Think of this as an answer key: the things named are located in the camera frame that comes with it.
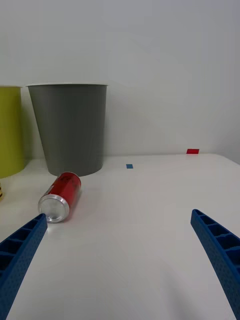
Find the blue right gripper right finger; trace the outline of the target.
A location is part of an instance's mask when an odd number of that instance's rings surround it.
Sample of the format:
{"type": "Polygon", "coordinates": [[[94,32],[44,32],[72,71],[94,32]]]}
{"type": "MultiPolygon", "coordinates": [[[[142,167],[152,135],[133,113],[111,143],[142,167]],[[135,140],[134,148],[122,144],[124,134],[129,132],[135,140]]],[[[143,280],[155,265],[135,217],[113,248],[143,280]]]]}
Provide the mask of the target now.
{"type": "Polygon", "coordinates": [[[235,318],[240,319],[240,238],[198,209],[192,211],[190,224],[208,256],[235,318]]]}

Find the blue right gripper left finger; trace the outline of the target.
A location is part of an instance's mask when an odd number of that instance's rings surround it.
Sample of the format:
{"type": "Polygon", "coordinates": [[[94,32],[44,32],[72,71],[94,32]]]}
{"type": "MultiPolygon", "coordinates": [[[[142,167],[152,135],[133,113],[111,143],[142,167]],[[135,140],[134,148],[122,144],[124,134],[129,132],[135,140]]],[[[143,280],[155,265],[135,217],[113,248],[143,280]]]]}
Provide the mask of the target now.
{"type": "Polygon", "coordinates": [[[0,243],[0,319],[7,318],[47,228],[41,213],[0,243]]]}

